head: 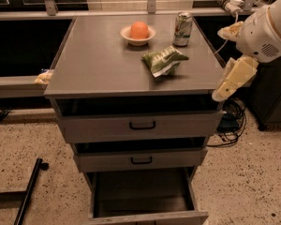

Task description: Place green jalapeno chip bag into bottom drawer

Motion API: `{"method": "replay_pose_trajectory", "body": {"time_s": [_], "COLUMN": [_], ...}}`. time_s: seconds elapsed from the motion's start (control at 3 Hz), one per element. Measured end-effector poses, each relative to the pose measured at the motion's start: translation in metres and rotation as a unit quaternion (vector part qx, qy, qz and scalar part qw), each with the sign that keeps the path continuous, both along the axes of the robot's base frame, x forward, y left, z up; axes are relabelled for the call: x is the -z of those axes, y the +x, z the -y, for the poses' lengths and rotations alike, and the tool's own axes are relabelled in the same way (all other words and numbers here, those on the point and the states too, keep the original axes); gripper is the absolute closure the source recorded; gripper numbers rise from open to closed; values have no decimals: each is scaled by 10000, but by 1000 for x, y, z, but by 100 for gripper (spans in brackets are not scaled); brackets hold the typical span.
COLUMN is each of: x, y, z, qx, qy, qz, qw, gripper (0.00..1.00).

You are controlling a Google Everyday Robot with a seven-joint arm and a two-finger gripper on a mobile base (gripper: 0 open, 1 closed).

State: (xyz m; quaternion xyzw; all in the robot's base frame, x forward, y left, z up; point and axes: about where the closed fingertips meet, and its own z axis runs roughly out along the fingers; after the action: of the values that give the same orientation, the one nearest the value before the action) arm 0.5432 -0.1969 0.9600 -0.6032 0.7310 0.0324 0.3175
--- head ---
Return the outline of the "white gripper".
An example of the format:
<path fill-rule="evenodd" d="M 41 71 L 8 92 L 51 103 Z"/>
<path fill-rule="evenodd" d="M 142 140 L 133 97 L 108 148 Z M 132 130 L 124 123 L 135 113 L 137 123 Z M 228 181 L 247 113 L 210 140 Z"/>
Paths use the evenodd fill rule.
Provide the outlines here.
<path fill-rule="evenodd" d="M 217 34 L 236 42 L 237 50 L 248 55 L 227 62 L 212 93 L 212 99 L 221 102 L 255 76 L 259 62 L 269 63 L 281 56 L 281 8 L 262 7 L 244 22 L 221 28 Z"/>

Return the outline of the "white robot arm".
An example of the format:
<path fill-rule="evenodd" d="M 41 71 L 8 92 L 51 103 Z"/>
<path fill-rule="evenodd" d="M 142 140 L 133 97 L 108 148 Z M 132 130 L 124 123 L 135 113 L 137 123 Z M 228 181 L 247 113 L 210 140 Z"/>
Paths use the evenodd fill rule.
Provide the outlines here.
<path fill-rule="evenodd" d="M 281 57 L 281 0 L 259 8 L 244 22 L 224 27 L 217 34 L 234 41 L 242 53 L 238 59 L 229 59 L 212 93 L 213 100 L 224 101 L 255 76 L 259 63 Z"/>

